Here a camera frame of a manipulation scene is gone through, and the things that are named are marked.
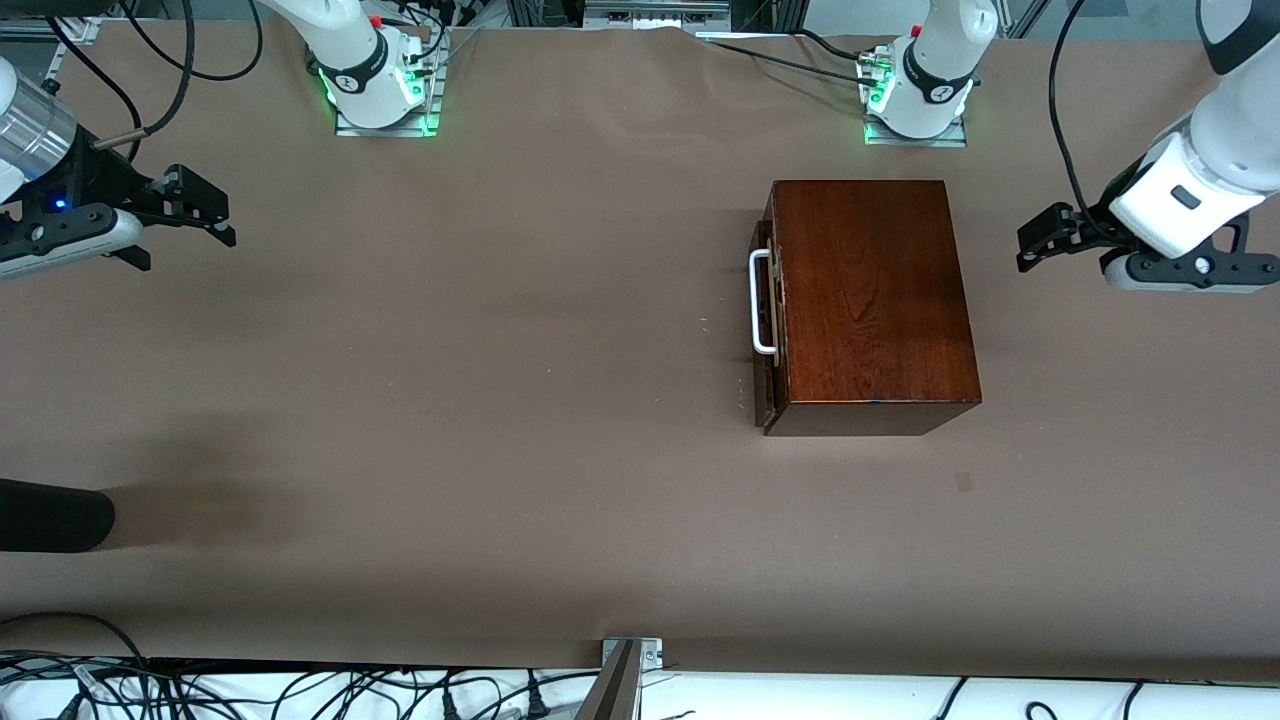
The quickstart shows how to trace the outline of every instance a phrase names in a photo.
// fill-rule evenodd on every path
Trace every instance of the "black cylinder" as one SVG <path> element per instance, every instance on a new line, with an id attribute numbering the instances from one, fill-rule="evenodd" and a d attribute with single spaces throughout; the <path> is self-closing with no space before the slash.
<path id="1" fill-rule="evenodd" d="M 97 491 L 0 478 L 0 551 L 84 552 L 114 523 L 115 506 Z"/>

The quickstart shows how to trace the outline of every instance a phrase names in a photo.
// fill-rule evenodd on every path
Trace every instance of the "box lid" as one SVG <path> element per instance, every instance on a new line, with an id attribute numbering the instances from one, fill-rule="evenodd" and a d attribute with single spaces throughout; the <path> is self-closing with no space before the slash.
<path id="1" fill-rule="evenodd" d="M 773 192 L 790 402 L 980 401 L 943 183 Z"/>

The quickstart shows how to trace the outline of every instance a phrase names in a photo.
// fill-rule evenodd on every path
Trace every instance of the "power cable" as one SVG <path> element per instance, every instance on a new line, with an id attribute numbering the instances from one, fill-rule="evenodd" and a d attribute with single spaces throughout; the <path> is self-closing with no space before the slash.
<path id="1" fill-rule="evenodd" d="M 481 717 L 484 717 L 485 715 L 488 715 L 490 711 L 499 711 L 499 710 L 502 710 L 502 703 L 507 702 L 511 698 L 520 697 L 520 696 L 527 693 L 530 688 L 548 685 L 550 683 L 559 683 L 562 680 L 575 680 L 577 678 L 594 678 L 594 676 L 596 676 L 599 674 L 600 674 L 599 670 L 588 670 L 588 671 L 584 671 L 584 673 L 567 673 L 564 675 L 556 675 L 553 678 L 543 678 L 543 679 L 538 680 L 536 683 L 530 683 L 529 685 L 525 685 L 525 687 L 522 687 L 522 688 L 520 688 L 517 691 L 512 691 L 512 692 L 509 692 L 509 693 L 499 697 L 492 705 L 489 705 L 488 707 L 485 707 L 480 712 L 476 712 L 475 715 L 472 715 L 471 720 L 480 720 Z"/>
<path id="2" fill-rule="evenodd" d="M 1138 691 L 1140 691 L 1146 684 L 1146 680 L 1138 680 L 1133 684 L 1133 688 L 1129 689 L 1129 693 L 1124 696 L 1124 708 L 1121 710 L 1123 720 L 1129 720 L 1129 712 L 1133 708 L 1133 700 L 1138 697 Z M 1023 708 L 1023 717 L 1025 720 L 1043 720 L 1043 717 L 1037 716 L 1037 710 L 1043 710 L 1043 714 L 1048 716 L 1048 720 L 1057 720 L 1057 714 L 1053 712 L 1053 708 L 1038 700 L 1027 703 L 1027 707 Z"/>
<path id="3" fill-rule="evenodd" d="M 813 65 L 805 65 L 803 63 L 792 63 L 791 60 L 783 60 L 782 58 L 774 58 L 773 55 L 765 55 L 763 53 L 756 53 L 755 50 L 748 50 L 746 47 L 736 47 L 733 45 L 724 45 L 723 42 L 716 42 L 713 40 L 708 40 L 707 42 L 710 44 L 710 45 L 714 45 L 717 47 L 723 47 L 724 50 L 732 50 L 733 53 L 741 53 L 742 55 L 748 55 L 748 56 L 756 58 L 756 59 L 760 59 L 760 60 L 768 60 L 769 63 L 777 63 L 780 65 L 786 65 L 788 68 L 795 68 L 797 70 L 804 70 L 806 73 L 814 73 L 814 74 L 819 74 L 819 76 L 832 77 L 832 78 L 836 78 L 836 79 L 845 79 L 845 81 L 852 82 L 852 83 L 856 83 L 856 85 L 865 85 L 865 86 L 874 86 L 876 85 L 876 81 L 873 81 L 872 78 L 861 78 L 861 77 L 855 77 L 855 76 L 846 76 L 844 73 L 836 73 L 836 72 L 832 72 L 832 70 L 824 70 L 822 68 L 814 68 Z"/>
<path id="4" fill-rule="evenodd" d="M 1107 233 L 1098 225 L 1093 214 L 1089 213 L 1089 204 L 1084 201 L 1084 191 L 1080 190 L 1080 179 L 1075 174 L 1075 163 L 1071 160 L 1071 151 L 1068 150 L 1066 138 L 1062 136 L 1062 122 L 1057 117 L 1057 63 L 1062 56 L 1062 45 L 1066 44 L 1066 33 L 1070 32 L 1071 23 L 1075 22 L 1075 17 L 1080 14 L 1080 8 L 1088 1 L 1075 0 L 1071 9 L 1066 13 L 1062 31 L 1057 33 L 1057 42 L 1053 44 L 1053 55 L 1048 63 L 1048 122 L 1053 126 L 1053 140 L 1057 142 L 1059 152 L 1062 154 L 1062 164 L 1066 167 L 1066 179 L 1071 183 L 1071 193 L 1075 196 L 1075 204 L 1080 206 L 1080 214 L 1089 223 L 1093 232 L 1098 233 L 1100 237 L 1107 237 Z"/>
<path id="5" fill-rule="evenodd" d="M 133 99 L 129 97 L 129 94 L 124 92 L 124 88 L 116 85 L 116 82 L 111 79 L 111 76 L 106 74 L 102 68 L 97 67 L 97 63 L 90 60 L 88 55 L 86 55 L 78 45 L 72 42 L 69 37 L 67 37 L 67 32 L 63 31 L 63 26 L 59 24 L 58 20 L 54 18 L 45 18 L 45 22 L 49 23 L 49 28 L 54 31 L 54 35 L 58 36 L 58 41 L 67 47 L 67 51 L 74 55 L 82 65 L 88 68 L 88 72 L 93 73 L 97 79 L 102 81 L 102 85 L 109 87 L 111 92 L 114 92 L 115 96 L 124 102 L 124 108 L 129 111 L 129 120 L 133 123 L 133 127 L 142 127 L 142 115 L 138 114 L 138 106 L 133 104 Z M 125 160 L 132 163 L 133 159 L 137 158 L 140 145 L 142 145 L 142 138 L 133 141 L 133 145 L 129 146 L 128 155 L 125 155 Z"/>
<path id="6" fill-rule="evenodd" d="M 191 73 L 196 65 L 196 17 L 191 9 L 191 0 L 182 0 L 182 14 L 183 22 L 187 26 L 187 51 L 182 59 L 182 77 L 178 79 L 178 91 L 174 92 L 173 100 L 169 102 L 169 109 L 160 115 L 160 119 L 142 128 L 147 136 L 160 132 L 173 120 L 178 114 L 178 109 L 182 108 L 183 100 L 187 99 L 187 88 L 191 86 Z"/>
<path id="7" fill-rule="evenodd" d="M 846 51 L 841 50 L 840 47 L 836 47 L 835 45 L 827 42 L 826 37 L 818 35 L 817 32 L 805 29 L 805 28 L 788 29 L 788 31 L 783 32 L 782 35 L 794 35 L 794 36 L 800 36 L 800 37 L 808 37 L 809 40 L 817 42 L 819 47 L 822 47 L 823 50 L 826 50 L 827 53 L 831 53 L 832 55 L 835 55 L 837 58 L 842 58 L 845 60 L 852 60 L 854 63 L 858 63 L 859 60 L 861 60 L 861 58 L 858 55 L 858 53 L 846 53 Z"/>
<path id="8" fill-rule="evenodd" d="M 127 3 L 120 3 L 120 9 L 124 10 L 124 17 L 128 18 L 129 24 L 133 26 L 133 29 L 138 33 L 138 37 L 141 37 L 142 41 L 147 44 L 147 47 L 151 47 L 151 50 L 154 50 L 155 54 L 159 55 L 165 63 L 169 63 L 170 65 L 178 68 L 179 70 L 183 69 L 182 63 L 169 56 L 169 54 L 165 53 L 159 45 L 156 45 L 155 41 L 151 40 L 151 36 L 147 35 L 145 29 L 142 29 L 142 23 L 140 23 L 138 19 L 133 15 L 133 10 L 129 9 L 129 5 Z M 257 61 L 262 59 L 262 40 L 264 40 L 262 18 L 257 14 L 257 3 L 255 3 L 253 0 L 248 0 L 248 9 L 250 13 L 253 14 L 253 28 L 257 31 L 257 46 L 253 49 L 253 58 L 250 59 L 248 64 L 241 68 L 239 70 L 236 70 L 234 73 L 228 73 L 224 76 L 215 76 L 192 69 L 191 77 L 197 77 L 200 79 L 207 79 L 212 82 L 227 82 L 232 79 L 239 79 L 247 76 L 248 73 L 253 72 L 253 68 L 257 67 Z"/>
<path id="9" fill-rule="evenodd" d="M 963 688 L 964 684 L 968 683 L 968 682 L 969 682 L 969 678 L 964 676 L 964 678 L 960 678 L 960 682 L 957 682 L 955 685 L 951 687 L 951 692 L 947 693 L 947 701 L 945 703 L 942 703 L 942 711 L 938 712 L 933 717 L 933 720 L 946 720 L 947 715 L 951 714 L 951 706 L 955 705 L 955 702 L 956 702 L 956 696 L 960 694 L 960 688 Z"/>

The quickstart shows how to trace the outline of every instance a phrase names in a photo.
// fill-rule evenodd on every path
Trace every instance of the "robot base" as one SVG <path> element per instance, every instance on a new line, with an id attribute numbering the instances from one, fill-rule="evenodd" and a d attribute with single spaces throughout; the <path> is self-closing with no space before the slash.
<path id="1" fill-rule="evenodd" d="M 433 32 L 442 31 L 434 28 Z M 413 45 L 417 45 L 417 50 L 421 50 L 424 42 L 429 46 L 430 42 L 435 41 L 435 37 L 434 35 L 429 35 L 424 40 L 419 40 L 417 37 L 410 37 L 410 40 Z M 435 137 L 440 127 L 440 109 L 444 105 L 444 77 L 449 69 L 445 63 L 449 58 L 451 40 L 452 36 L 445 32 L 444 37 L 440 38 L 439 46 L 430 55 L 415 64 L 416 68 L 430 70 L 422 78 L 410 81 L 413 91 L 420 91 L 425 97 L 421 104 L 412 108 L 399 120 L 381 128 L 360 127 L 339 111 L 334 118 L 334 135 L 340 137 Z"/>
<path id="2" fill-rule="evenodd" d="M 906 145 L 915 147 L 965 147 L 969 140 L 964 132 L 964 118 L 956 118 L 942 135 L 936 137 L 905 137 L 888 129 L 884 120 L 872 115 L 863 115 L 863 142 L 867 145 Z"/>
<path id="3" fill-rule="evenodd" d="M 870 110 L 884 97 L 890 86 L 893 85 L 893 72 L 896 56 L 891 45 L 877 45 L 869 53 L 863 53 L 858 61 L 858 77 L 874 79 L 878 85 L 858 87 L 859 97 L 863 101 L 863 142 L 867 145 L 902 145 L 915 147 L 965 147 L 969 141 L 964 129 L 964 115 L 956 117 L 947 126 L 947 129 L 933 137 L 906 137 L 890 129 L 884 119 Z"/>

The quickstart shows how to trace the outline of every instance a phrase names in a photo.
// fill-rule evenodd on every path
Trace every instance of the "mounting plate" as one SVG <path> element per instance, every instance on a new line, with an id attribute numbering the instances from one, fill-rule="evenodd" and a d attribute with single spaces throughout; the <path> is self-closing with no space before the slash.
<path id="1" fill-rule="evenodd" d="M 942 135 L 923 140 L 902 137 L 888 129 L 884 120 L 876 115 L 863 117 L 863 141 L 867 145 L 904 145 L 911 147 L 965 147 L 969 140 L 964 132 L 964 117 L 956 118 Z"/>
<path id="2" fill-rule="evenodd" d="M 609 661 L 613 648 L 622 641 L 637 641 L 640 643 L 640 671 L 662 669 L 662 638 L 604 638 L 604 648 L 600 652 L 600 666 Z"/>

